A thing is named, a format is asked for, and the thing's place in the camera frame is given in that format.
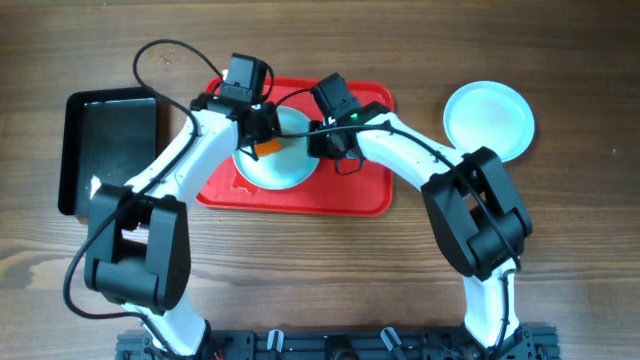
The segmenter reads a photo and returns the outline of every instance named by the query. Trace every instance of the cable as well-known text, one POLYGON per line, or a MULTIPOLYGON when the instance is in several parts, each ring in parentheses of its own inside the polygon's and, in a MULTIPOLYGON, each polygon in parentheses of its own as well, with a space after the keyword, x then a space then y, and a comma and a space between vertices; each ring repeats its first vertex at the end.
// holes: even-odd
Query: cable
POLYGON ((73 274, 75 273, 75 270, 78 267, 78 264, 80 263, 80 260, 82 259, 84 254, 87 252, 87 250, 89 249, 91 244, 93 244, 96 241, 98 236, 100 236, 100 234, 104 231, 104 229, 107 228, 107 226, 109 226, 111 224, 112 221, 117 221, 120 218, 120 216, 122 216, 122 214, 124 214, 133 204, 138 202, 138 200, 140 200, 144 196, 144 194, 146 192, 148 192, 153 187, 155 187, 158 183, 160 183, 162 178, 169 171, 171 171, 171 169, 178 163, 178 161, 180 161, 180 159, 182 159, 182 157, 189 151, 189 149, 191 148, 191 146, 195 142, 196 138, 198 137, 198 129, 199 129, 198 120, 191 113, 191 111, 189 111, 184 106, 180 105, 175 100, 169 98, 168 96, 165 96, 165 95, 159 93, 154 88, 152 88, 151 86, 147 85, 140 78, 140 75, 138 74, 138 61, 140 59, 140 56, 148 48, 150 48, 152 46, 155 46, 155 45, 158 45, 158 44, 179 45, 179 46, 182 46, 182 47, 192 51, 193 53, 198 55, 202 60, 204 60, 204 62, 207 63, 207 65, 209 65, 209 67, 218 75, 218 77, 222 78, 222 73, 220 71, 218 71, 218 69, 211 63, 211 61, 204 54, 202 54, 200 51, 198 51, 194 47, 192 47, 192 46, 190 46, 190 45, 188 45, 188 44, 186 44, 186 43, 184 43, 182 41, 171 40, 171 39, 155 40, 155 41, 152 41, 152 42, 146 44, 145 46, 140 48, 140 50, 138 50, 138 52, 136 53, 135 57, 133 58, 133 76, 136 78, 136 80, 138 81, 138 83, 140 84, 140 86, 143 89, 151 92, 157 99, 159 99, 161 101, 165 101, 165 102, 175 106, 180 111, 184 112, 189 117, 189 119, 191 120, 191 123, 193 125, 193 132, 191 133, 191 136, 189 137, 189 140, 187 141, 185 146, 180 150, 180 152, 178 152, 178 154, 153 179, 151 179, 149 181, 149 184, 147 184, 145 187, 143 187, 138 193, 133 195, 133 197, 131 197, 131 199, 129 199, 127 202, 125 202, 116 211, 114 211, 109 216, 107 216, 96 227, 95 232, 93 234, 91 234, 90 237, 87 238, 87 240, 82 244, 82 246, 80 246, 80 249, 78 249, 78 251, 76 252, 75 256, 71 260, 71 263, 69 264, 69 268, 67 269, 67 273, 66 273, 65 278, 64 278, 62 294, 63 294, 64 302, 67 305, 67 307, 69 308, 69 310, 71 310, 76 315, 81 316, 81 317, 86 318, 86 319, 103 320, 103 319, 116 319, 116 318, 122 318, 122 317, 136 317, 136 318, 140 319, 146 325, 147 329, 149 329, 151 334, 153 334, 153 336, 158 341, 160 341, 162 346, 167 350, 167 353, 168 353, 169 357, 171 357, 172 359, 177 359, 178 355, 175 354, 173 349, 171 349, 171 347, 169 346, 169 343, 166 341, 166 339, 164 339, 162 334, 156 329, 156 327, 153 325, 153 323, 149 320, 149 318, 146 315, 140 314, 140 313, 137 313, 137 312, 132 312, 132 311, 123 311, 123 312, 106 313, 106 314, 88 313, 88 312, 85 312, 84 310, 78 308, 73 303, 73 300, 71 299, 71 280, 73 278, 73 274))
POLYGON ((309 92, 309 91, 311 91, 311 89, 298 89, 296 91, 293 91, 293 92, 285 95, 282 99, 278 100, 278 102, 273 107, 274 107, 274 109, 277 109, 278 106, 282 105, 283 102, 291 99, 292 97, 294 97, 296 95, 300 95, 302 93, 309 92))
POLYGON ((491 351, 491 357, 493 359, 497 359, 500 356, 502 344, 504 343, 505 335, 507 333, 507 326, 509 326, 509 275, 515 273, 515 269, 509 269, 502 273, 502 276, 500 277, 500 281, 502 281, 502 300, 504 301, 504 308, 502 313, 502 325, 500 326, 500 332, 498 333, 498 340, 491 351))

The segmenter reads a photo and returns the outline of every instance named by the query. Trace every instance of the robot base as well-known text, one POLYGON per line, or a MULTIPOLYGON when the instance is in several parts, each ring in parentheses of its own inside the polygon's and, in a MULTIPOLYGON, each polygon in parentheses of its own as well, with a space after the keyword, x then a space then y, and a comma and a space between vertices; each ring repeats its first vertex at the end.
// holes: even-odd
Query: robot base
MULTIPOLYGON (((397 331, 401 352, 407 360, 480 360, 487 354, 474 345, 463 326, 418 331, 397 331)), ((218 355, 214 360, 390 360, 378 332, 289 332, 284 334, 282 352, 267 350, 269 333, 212 331, 218 355)), ((556 328, 522 325, 505 340, 501 360, 559 360, 556 328)), ((153 346, 151 335, 120 335, 116 360, 170 359, 153 346)))

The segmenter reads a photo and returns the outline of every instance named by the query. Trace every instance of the red plastic tray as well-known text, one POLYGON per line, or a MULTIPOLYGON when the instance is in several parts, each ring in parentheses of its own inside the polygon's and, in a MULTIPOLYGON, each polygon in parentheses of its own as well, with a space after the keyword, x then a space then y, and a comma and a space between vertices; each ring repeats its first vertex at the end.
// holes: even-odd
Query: red plastic tray
MULTIPOLYGON (((217 81, 213 80, 207 91, 211 91, 217 81)), ((275 102, 294 90, 310 88, 317 82, 313 79, 277 77, 270 100, 275 102)), ((391 92, 384 86, 370 82, 347 84, 363 105, 376 100, 394 108, 391 92)), ((310 94, 295 96, 283 105, 302 111, 312 120, 322 119, 310 94)), ((347 176, 338 175, 334 162, 325 159, 302 184, 274 191, 258 188, 246 181, 229 158, 218 166, 196 200, 211 208, 373 217, 382 214, 391 205, 393 174, 381 165, 366 161, 360 171, 347 176)))

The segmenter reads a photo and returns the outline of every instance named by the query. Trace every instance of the black plastic container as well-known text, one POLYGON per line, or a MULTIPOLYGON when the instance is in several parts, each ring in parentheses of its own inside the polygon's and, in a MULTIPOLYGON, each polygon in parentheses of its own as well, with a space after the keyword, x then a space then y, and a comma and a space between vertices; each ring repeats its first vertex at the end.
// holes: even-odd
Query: black plastic container
POLYGON ((142 88, 85 91, 67 100, 58 209, 86 216, 94 186, 124 185, 158 153, 158 103, 142 88))

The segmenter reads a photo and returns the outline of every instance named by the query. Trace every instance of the wooden table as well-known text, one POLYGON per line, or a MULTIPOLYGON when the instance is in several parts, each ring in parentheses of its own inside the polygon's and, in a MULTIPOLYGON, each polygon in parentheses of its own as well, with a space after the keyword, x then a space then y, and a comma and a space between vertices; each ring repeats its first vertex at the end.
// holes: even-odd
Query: wooden table
MULTIPOLYGON (((441 114, 456 88, 485 79, 516 88, 537 121, 534 144, 507 165, 534 222, 518 315, 557 326, 566 359, 640 357, 638 2, 21 3, 0 8, 0 358, 112 359, 116 335, 137 328, 63 305, 63 275, 87 229, 56 208, 60 152, 67 97, 135 85, 133 54, 163 37, 221 68, 241 52, 278 75, 380 82, 402 119, 443 143, 441 114)), ((143 76, 183 104, 212 78, 181 49, 151 55, 143 76)), ((184 121, 174 115, 171 134, 184 121)), ((464 316, 461 277, 401 179, 375 219, 196 207, 189 221, 189 292, 215 329, 419 327, 464 316)), ((92 311, 115 309, 80 276, 73 293, 92 311)))

